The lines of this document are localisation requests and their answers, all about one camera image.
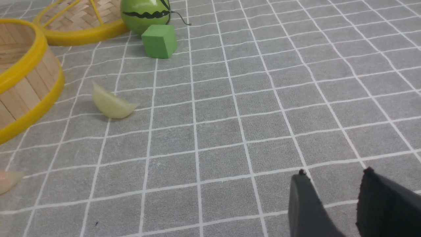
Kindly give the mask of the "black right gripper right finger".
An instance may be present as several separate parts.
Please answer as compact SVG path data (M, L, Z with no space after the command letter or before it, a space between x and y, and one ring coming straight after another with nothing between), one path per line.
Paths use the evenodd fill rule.
M419 237L421 197L398 183L364 171L357 202L356 226L362 237Z

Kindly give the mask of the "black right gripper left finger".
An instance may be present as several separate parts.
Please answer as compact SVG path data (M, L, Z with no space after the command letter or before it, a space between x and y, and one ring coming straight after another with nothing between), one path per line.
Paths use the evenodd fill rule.
M303 169L291 177L288 220L291 237L344 237Z

